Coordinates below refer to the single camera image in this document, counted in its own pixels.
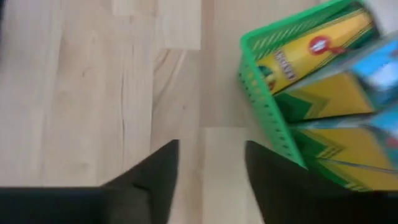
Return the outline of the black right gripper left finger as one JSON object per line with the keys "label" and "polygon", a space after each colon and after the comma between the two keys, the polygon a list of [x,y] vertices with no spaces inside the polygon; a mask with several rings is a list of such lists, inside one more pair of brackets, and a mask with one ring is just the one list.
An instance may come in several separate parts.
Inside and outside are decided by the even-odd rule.
{"label": "black right gripper left finger", "polygon": [[167,224],[175,193],[179,140],[156,150],[125,173],[105,183],[111,190],[106,223]]}

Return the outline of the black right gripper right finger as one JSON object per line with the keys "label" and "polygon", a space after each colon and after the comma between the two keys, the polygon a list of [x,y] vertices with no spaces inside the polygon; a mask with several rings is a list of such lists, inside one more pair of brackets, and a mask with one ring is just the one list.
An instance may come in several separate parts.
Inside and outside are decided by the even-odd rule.
{"label": "black right gripper right finger", "polygon": [[265,224],[398,224],[398,191],[348,190],[254,141],[245,161]]}

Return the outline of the green plastic slotted basket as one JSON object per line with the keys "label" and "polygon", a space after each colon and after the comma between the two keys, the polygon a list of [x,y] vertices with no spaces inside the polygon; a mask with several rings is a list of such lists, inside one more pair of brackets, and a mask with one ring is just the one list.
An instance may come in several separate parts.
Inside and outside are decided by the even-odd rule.
{"label": "green plastic slotted basket", "polygon": [[[250,31],[241,37],[240,44],[243,55],[239,68],[239,78],[245,88],[248,98],[251,101],[260,125],[271,142],[271,148],[274,152],[306,169],[308,169],[308,167],[306,166],[292,133],[290,132],[290,127],[295,124],[309,123],[321,119],[305,120],[296,123],[286,122],[274,99],[276,94],[286,88],[277,93],[271,93],[268,84],[264,81],[264,77],[257,67],[257,61],[284,44],[299,38],[309,30],[328,22],[333,17],[341,16],[346,12],[351,12],[359,8],[365,9],[373,17],[375,32],[369,37],[368,41],[359,44],[355,49],[351,49],[346,53],[337,56],[327,64],[329,65],[352,50],[359,49],[373,40],[397,31],[398,0],[331,0],[281,21]],[[366,114],[376,114],[395,105],[398,105],[398,100],[373,113]],[[322,119],[361,115],[365,114],[351,114]]]}

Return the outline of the small four-crayon box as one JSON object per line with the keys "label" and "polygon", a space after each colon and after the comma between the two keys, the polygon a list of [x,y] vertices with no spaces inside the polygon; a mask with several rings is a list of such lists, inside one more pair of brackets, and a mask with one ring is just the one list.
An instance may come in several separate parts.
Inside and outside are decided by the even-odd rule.
{"label": "small four-crayon box", "polygon": [[271,93],[316,72],[337,56],[368,41],[373,17],[363,8],[335,16],[257,61]]}

